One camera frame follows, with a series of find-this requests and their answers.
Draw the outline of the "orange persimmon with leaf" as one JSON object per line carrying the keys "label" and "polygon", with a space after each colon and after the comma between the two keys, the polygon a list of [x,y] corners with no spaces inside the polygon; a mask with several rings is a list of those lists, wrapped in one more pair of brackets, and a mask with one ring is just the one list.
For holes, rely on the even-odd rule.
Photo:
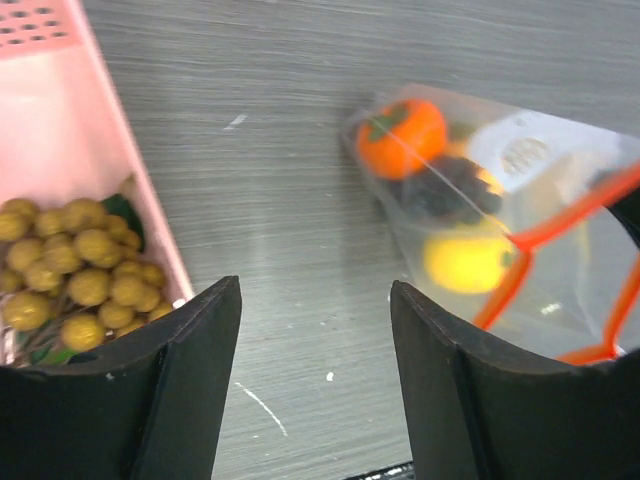
{"label": "orange persimmon with leaf", "polygon": [[367,169],[384,180],[403,180],[444,152],[448,127],[433,103],[409,98],[387,105],[363,120],[356,151]]}

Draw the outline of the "pink perforated plastic basket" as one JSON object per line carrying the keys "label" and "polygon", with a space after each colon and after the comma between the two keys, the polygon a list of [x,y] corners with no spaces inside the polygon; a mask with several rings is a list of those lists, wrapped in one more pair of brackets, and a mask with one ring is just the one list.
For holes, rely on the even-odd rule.
{"label": "pink perforated plastic basket", "polygon": [[181,307],[192,284],[82,4],[3,2],[1,206],[114,194],[138,212],[145,257],[164,267],[166,296]]}

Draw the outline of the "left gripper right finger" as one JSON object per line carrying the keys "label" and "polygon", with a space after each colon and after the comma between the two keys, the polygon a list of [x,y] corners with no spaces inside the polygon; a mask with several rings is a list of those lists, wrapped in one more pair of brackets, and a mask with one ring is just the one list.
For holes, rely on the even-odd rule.
{"label": "left gripper right finger", "polygon": [[419,479],[635,479],[639,355],[573,366],[510,344],[408,283],[390,313]]}

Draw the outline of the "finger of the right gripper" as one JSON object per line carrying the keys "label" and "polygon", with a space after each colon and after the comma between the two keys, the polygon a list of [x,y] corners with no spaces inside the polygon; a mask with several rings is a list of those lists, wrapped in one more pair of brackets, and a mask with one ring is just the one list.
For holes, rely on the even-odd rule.
{"label": "finger of the right gripper", "polygon": [[640,249],[640,187],[636,187],[606,208],[623,226],[636,248]]}

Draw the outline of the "dark purple grape bunch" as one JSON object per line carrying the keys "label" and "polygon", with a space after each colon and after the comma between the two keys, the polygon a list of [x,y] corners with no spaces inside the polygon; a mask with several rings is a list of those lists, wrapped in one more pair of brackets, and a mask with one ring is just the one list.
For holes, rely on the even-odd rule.
{"label": "dark purple grape bunch", "polygon": [[400,209],[412,220],[474,225],[503,205],[488,185],[475,177],[469,160],[443,155],[403,180],[385,183]]}

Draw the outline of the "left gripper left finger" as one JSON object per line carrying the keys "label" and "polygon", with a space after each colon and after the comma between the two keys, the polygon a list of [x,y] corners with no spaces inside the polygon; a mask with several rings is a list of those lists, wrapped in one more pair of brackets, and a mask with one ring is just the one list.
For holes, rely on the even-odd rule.
{"label": "left gripper left finger", "polygon": [[240,326],[227,276],[64,365],[1,370],[5,479],[208,479]]}

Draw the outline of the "yellow pear fruit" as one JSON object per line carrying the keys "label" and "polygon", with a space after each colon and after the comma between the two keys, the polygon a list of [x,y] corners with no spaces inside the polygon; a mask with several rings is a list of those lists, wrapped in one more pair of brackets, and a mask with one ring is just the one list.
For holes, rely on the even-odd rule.
{"label": "yellow pear fruit", "polygon": [[484,294],[499,285],[515,256],[504,225],[483,220],[428,237],[423,246],[423,267],[434,284],[448,291]]}

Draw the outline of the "clear zip top bag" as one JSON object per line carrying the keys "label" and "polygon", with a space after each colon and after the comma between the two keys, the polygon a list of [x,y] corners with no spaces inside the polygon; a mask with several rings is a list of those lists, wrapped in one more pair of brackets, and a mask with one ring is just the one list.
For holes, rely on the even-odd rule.
{"label": "clear zip top bag", "polygon": [[[409,218],[356,151],[360,123],[383,107],[419,98],[445,117],[448,141],[504,188],[499,213],[516,256],[499,285],[456,294],[423,267],[425,240],[462,223]],[[639,347],[639,249],[607,210],[639,187],[639,139],[543,112],[411,84],[368,100],[342,127],[350,156],[381,203],[414,285],[445,310],[505,341],[576,365]]]}

